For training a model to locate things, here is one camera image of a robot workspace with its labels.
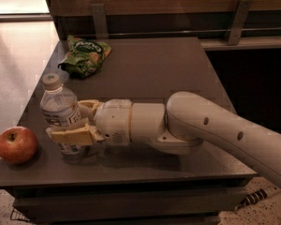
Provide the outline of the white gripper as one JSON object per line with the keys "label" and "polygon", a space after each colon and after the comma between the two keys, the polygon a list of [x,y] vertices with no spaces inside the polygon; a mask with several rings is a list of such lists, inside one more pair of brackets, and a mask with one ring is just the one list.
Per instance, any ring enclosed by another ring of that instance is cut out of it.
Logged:
{"label": "white gripper", "polygon": [[78,102],[81,117],[95,121],[95,126],[85,124],[83,127],[58,130],[46,129],[55,143],[76,145],[93,145],[104,141],[110,146],[127,146],[130,144],[130,120],[132,102],[129,99],[112,99],[102,104],[96,99]]}

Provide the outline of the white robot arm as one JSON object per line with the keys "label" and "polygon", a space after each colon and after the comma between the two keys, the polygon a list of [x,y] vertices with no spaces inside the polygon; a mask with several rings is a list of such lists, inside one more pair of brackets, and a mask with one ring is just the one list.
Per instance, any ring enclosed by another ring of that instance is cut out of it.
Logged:
{"label": "white robot arm", "polygon": [[212,101],[177,92],[166,104],[82,100],[82,120],[51,127],[56,143],[126,146],[146,143],[161,152],[184,155],[206,141],[281,189],[281,134],[248,121]]}

